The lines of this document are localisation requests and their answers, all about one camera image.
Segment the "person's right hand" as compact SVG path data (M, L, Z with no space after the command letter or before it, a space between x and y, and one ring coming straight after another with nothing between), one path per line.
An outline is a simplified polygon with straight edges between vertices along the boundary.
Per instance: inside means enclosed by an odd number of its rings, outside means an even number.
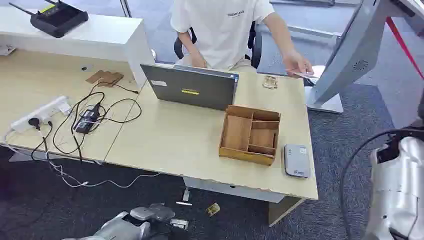
M196 68L207 68L207 62L199 52L190 53L191 65Z

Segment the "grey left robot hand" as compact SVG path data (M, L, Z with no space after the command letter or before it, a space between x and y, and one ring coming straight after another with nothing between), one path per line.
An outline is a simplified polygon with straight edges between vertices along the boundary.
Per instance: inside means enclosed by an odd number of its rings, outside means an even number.
M140 221L156 220L160 222L168 221L176 215L171 208L162 203L153 203L149 207L136 207L129 214Z

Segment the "person's left hand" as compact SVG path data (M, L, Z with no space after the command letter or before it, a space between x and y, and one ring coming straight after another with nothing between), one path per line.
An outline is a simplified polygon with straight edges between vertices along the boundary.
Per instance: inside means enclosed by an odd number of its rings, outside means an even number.
M287 74L291 77L298 78L296 73L314 73L311 63L296 50L283 52L282 60Z

